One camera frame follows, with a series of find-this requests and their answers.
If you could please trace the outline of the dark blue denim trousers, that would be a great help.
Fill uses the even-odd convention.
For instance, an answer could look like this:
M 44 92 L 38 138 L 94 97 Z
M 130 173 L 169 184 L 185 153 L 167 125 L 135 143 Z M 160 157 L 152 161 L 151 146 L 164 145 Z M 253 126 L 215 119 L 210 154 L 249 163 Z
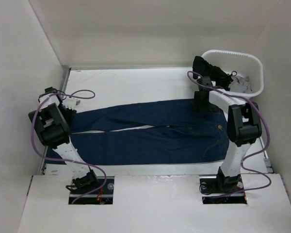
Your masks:
M 194 164 L 225 159 L 222 111 L 198 111 L 192 99 L 135 103 L 74 115 L 71 140 L 101 166 Z

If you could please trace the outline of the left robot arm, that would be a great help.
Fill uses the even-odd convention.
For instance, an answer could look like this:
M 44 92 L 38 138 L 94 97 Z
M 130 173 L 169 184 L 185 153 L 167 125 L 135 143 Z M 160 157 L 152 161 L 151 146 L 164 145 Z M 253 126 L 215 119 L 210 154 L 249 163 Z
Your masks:
M 95 172 L 80 157 L 71 141 L 70 125 L 79 100 L 63 98 L 64 93 L 49 87 L 38 97 L 39 109 L 28 114 L 40 142 L 60 158 L 48 161 L 64 162 L 72 172 L 72 184 L 66 188 L 72 194 L 95 193 L 100 182 Z

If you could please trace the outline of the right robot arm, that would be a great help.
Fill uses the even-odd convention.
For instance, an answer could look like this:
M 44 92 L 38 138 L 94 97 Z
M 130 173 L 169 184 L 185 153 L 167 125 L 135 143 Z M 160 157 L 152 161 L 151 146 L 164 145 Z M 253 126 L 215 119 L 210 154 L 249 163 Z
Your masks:
M 199 110 L 212 110 L 214 107 L 227 114 L 227 137 L 229 146 L 223 163 L 215 178 L 201 178 L 200 192 L 205 195 L 231 194 L 243 192 L 236 186 L 242 181 L 243 159 L 262 134 L 258 105 L 247 98 L 232 95 L 213 86 L 210 77 L 197 79 L 199 90 L 194 98 L 199 100 Z

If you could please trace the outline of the black garment in basket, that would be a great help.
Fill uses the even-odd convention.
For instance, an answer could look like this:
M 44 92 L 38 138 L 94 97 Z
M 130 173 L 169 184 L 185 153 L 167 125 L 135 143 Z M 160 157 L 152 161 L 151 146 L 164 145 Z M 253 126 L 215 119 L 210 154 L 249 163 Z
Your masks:
M 210 77 L 211 81 L 215 81 L 217 86 L 224 90 L 230 90 L 230 84 L 233 79 L 230 74 L 225 73 L 221 68 L 207 62 L 201 56 L 196 56 L 192 66 L 193 72 L 198 73 L 202 77 Z

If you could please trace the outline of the white patterned garment in basket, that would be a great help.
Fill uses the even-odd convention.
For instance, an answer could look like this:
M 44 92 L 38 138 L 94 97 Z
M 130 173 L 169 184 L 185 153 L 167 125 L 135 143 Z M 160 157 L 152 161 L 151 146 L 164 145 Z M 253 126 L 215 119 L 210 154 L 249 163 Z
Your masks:
M 248 76 L 247 77 L 233 76 L 232 82 L 229 85 L 229 89 L 231 92 L 245 93 L 245 94 L 252 93 L 251 83 Z

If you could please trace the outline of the white plastic basket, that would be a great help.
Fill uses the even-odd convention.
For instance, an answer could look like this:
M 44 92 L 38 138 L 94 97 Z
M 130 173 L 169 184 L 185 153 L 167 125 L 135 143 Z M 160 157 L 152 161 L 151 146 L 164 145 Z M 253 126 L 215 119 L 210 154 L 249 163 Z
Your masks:
M 249 78 L 251 93 L 228 91 L 228 94 L 249 99 L 262 93 L 264 89 L 263 65 L 257 57 L 248 53 L 228 50 L 208 50 L 201 57 L 227 74 L 236 71 L 237 75 Z

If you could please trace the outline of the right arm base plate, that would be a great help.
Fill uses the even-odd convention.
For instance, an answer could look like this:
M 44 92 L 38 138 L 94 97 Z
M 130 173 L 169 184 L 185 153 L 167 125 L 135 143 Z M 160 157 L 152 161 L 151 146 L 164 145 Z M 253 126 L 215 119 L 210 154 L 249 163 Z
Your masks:
M 247 204 L 243 181 L 220 185 L 215 176 L 199 178 L 203 204 Z

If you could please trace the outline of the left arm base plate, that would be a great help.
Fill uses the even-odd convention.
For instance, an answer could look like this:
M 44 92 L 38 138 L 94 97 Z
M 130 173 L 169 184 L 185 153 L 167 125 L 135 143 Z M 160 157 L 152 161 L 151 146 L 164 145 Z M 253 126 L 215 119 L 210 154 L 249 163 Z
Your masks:
M 84 187 L 74 183 L 67 185 L 68 204 L 72 205 L 111 205 L 113 204 L 114 176 L 97 177 L 95 181 L 86 182 Z

